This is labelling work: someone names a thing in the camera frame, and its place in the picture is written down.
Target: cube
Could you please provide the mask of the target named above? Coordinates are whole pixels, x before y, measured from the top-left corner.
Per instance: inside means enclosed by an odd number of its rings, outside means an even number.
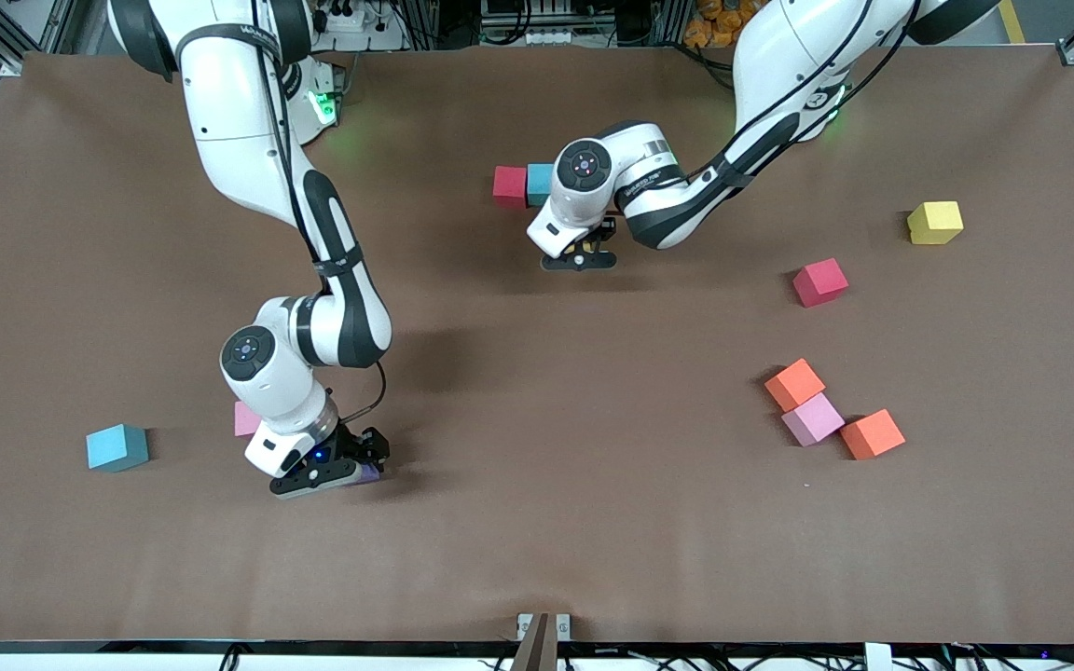
[[[883,455],[906,441],[887,409],[880,409],[863,420],[854,421],[844,426],[840,434],[847,442],[848,450],[852,450],[852,455],[858,460]]]
[[[549,184],[554,177],[554,164],[528,164],[525,200],[529,208],[539,208],[549,200]]]
[[[847,289],[847,278],[844,277],[844,272],[840,271],[836,259],[804,266],[794,276],[794,290],[798,292],[798,300],[807,308],[834,301],[844,289]]]
[[[502,208],[527,208],[527,175],[528,170],[521,166],[495,166],[495,179],[491,184],[491,196],[495,199],[495,204]]]
[[[955,201],[923,203],[906,217],[906,224],[915,245],[945,245],[964,229]]]
[[[119,424],[86,436],[89,468],[118,472],[148,462],[148,439],[144,429]]]
[[[807,360],[798,360],[770,378],[765,388],[777,400],[781,411],[789,412],[813,398],[818,392],[826,390],[827,385],[824,385],[823,380],[810,368]]]
[[[243,400],[235,400],[235,437],[255,436],[260,418]]]
[[[803,448],[814,446],[844,425],[844,418],[836,411],[836,407],[827,399],[827,394],[815,395],[782,415],[781,420],[785,421],[789,433],[794,434],[798,444]]]

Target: green led light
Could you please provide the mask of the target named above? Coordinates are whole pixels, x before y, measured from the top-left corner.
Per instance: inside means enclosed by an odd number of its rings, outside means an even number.
[[[321,123],[333,123],[334,119],[337,119],[336,114],[334,114],[334,102],[329,99],[328,94],[317,94],[310,90],[309,103],[315,107],[317,120],[320,120]]]

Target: teal cube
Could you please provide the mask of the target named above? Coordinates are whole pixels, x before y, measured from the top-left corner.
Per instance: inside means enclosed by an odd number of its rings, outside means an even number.
[[[525,201],[529,208],[539,208],[549,200],[549,184],[554,177],[554,164],[528,164]]]
[[[148,462],[148,438],[144,429],[119,424],[86,436],[89,468],[118,472]]]

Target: orange cube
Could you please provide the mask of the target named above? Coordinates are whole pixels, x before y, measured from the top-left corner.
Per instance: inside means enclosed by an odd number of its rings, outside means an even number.
[[[807,360],[798,360],[770,378],[765,388],[777,400],[777,405],[781,406],[781,411],[789,412],[814,398],[814,395],[826,390],[827,385],[824,385],[823,380],[810,368]]]
[[[856,458],[883,455],[906,441],[887,409],[880,409],[863,420],[856,420],[840,428],[839,433]]]

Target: pink cube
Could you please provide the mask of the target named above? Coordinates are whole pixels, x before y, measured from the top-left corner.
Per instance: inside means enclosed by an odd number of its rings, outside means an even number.
[[[243,400],[235,400],[235,437],[252,436],[259,428],[259,415],[251,412]]]
[[[794,289],[802,306],[813,308],[839,297],[847,289],[847,278],[836,259],[827,259],[802,267],[802,272],[794,276]]]
[[[802,447],[814,446],[844,425],[844,418],[839,415],[826,394],[815,395],[781,419]]]
[[[495,180],[491,184],[491,196],[502,208],[523,209],[528,207],[527,166],[495,166]]]

